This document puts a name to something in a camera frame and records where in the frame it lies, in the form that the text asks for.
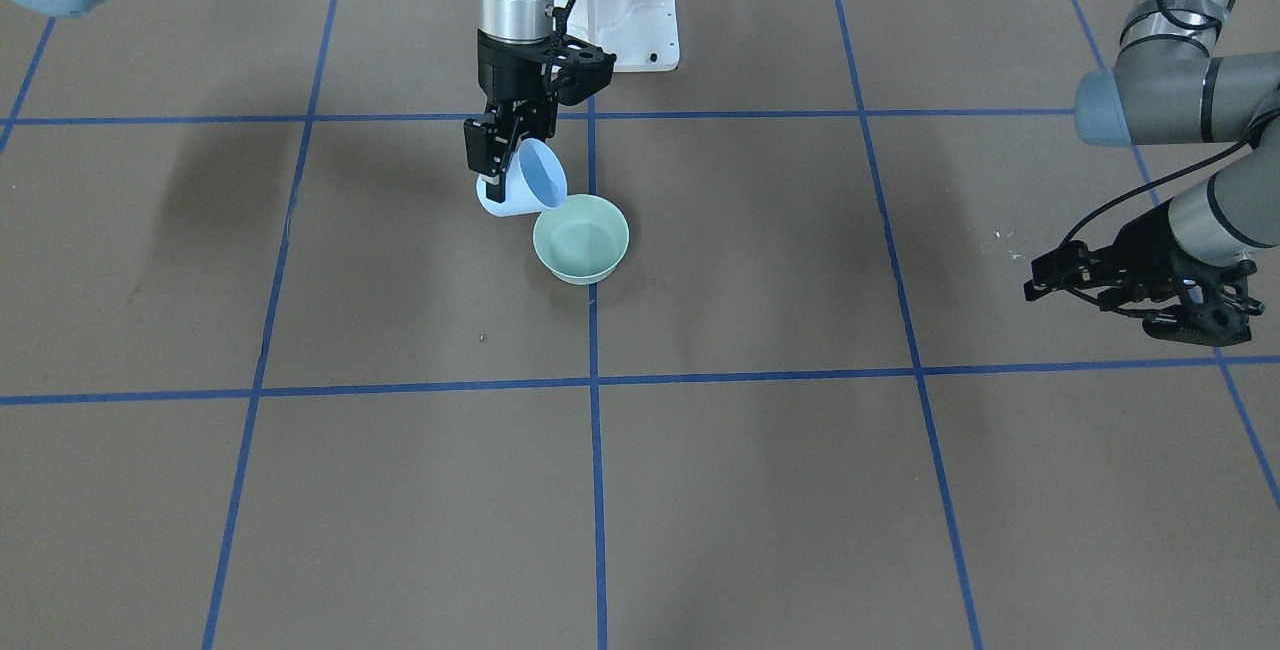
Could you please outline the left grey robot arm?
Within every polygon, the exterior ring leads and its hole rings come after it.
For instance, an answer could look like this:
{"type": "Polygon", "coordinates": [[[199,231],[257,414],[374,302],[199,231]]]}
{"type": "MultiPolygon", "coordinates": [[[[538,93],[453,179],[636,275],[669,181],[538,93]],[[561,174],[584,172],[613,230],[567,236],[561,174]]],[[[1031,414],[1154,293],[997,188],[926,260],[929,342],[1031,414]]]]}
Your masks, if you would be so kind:
{"type": "Polygon", "coordinates": [[[1261,316],[1253,255],[1277,244],[1277,52],[1219,56],[1235,0],[1135,0],[1110,67],[1084,75],[1076,132],[1098,147],[1222,145],[1208,179],[1091,250],[1092,211],[1036,258],[1028,302],[1068,293],[1157,328],[1261,316]]]}

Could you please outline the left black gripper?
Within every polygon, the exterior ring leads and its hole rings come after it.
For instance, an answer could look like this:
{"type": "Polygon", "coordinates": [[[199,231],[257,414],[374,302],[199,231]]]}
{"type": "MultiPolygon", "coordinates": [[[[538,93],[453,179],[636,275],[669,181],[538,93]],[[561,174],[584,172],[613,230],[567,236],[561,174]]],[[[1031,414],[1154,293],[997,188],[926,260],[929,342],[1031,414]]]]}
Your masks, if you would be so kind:
{"type": "MultiPolygon", "coordinates": [[[[1178,302],[1178,285],[1184,278],[1222,285],[1247,281],[1256,267],[1240,257],[1225,232],[1210,229],[1210,212],[1201,220],[1188,220],[1181,203],[1165,202],[1125,223],[1112,244],[1097,252],[1100,276],[1110,281],[1098,296],[1100,305],[1123,311],[1128,305],[1149,302],[1164,308],[1178,302]]],[[[1083,241],[1065,241],[1033,258],[1030,278],[1023,285],[1024,299],[1037,302],[1059,290],[1083,290],[1092,264],[1083,241]]]]}

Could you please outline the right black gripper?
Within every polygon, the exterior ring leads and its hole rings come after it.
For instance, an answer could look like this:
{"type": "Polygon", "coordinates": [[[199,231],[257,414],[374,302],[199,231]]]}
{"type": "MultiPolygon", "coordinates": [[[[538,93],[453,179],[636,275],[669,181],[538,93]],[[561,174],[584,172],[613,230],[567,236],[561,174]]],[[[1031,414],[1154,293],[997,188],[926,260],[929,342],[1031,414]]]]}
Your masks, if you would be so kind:
{"type": "Polygon", "coordinates": [[[475,120],[463,122],[463,145],[468,168],[484,179],[504,175],[518,141],[556,136],[557,102],[544,86],[550,44],[552,38],[525,44],[477,32],[477,82],[486,106],[475,120]]]}

